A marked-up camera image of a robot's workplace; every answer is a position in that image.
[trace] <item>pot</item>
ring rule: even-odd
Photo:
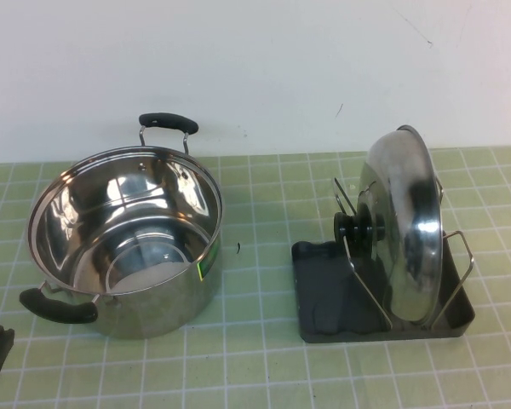
[[[198,125],[168,113],[139,122],[141,146],[82,160],[36,202],[26,239],[45,281],[20,294],[35,315],[149,338],[186,324],[215,295],[223,203],[215,179],[189,155]],[[181,130],[185,153],[146,146],[150,127]],[[68,300],[44,293],[57,291]]]

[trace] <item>green tiled countertop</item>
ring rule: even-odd
[[[290,247],[333,237],[331,180],[355,199],[364,153],[201,159],[226,202],[221,293],[147,341],[22,308],[19,293],[43,279],[22,239],[26,218],[68,164],[0,165],[0,325],[15,329],[0,408],[511,408],[511,147],[432,155],[445,230],[463,229],[475,253],[474,323],[454,339],[318,346],[297,332]]]

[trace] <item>black rubber handle grip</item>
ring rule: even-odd
[[[20,303],[31,313],[61,324],[89,324],[98,318],[96,305],[92,302],[71,305],[47,298],[38,288],[25,290],[19,295]]]
[[[193,135],[198,132],[198,125],[189,118],[174,113],[144,113],[138,118],[140,125],[146,128],[159,127],[169,130],[181,130],[184,134]]]

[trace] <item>pot lid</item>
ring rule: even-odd
[[[424,141],[408,125],[379,139],[360,177],[358,214],[369,223],[371,257],[388,277],[383,307],[427,321],[439,295],[443,236],[439,189]]]

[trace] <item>white wall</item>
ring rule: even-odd
[[[196,120],[193,155],[367,149],[405,123],[511,144],[511,0],[0,2],[0,162],[136,144],[144,112]]]

